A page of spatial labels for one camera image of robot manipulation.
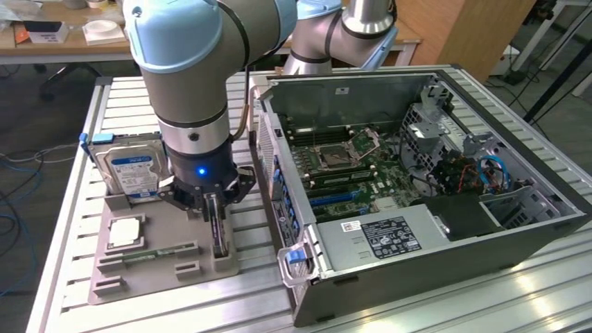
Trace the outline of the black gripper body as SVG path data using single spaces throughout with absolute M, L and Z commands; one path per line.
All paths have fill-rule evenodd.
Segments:
M 185 154 L 167 147 L 173 174 L 173 197 L 200 198 L 201 193 L 221 193 L 223 198 L 236 198 L 240 193 L 233 181 L 237 168 L 232 158 L 231 138 L 211 152 Z

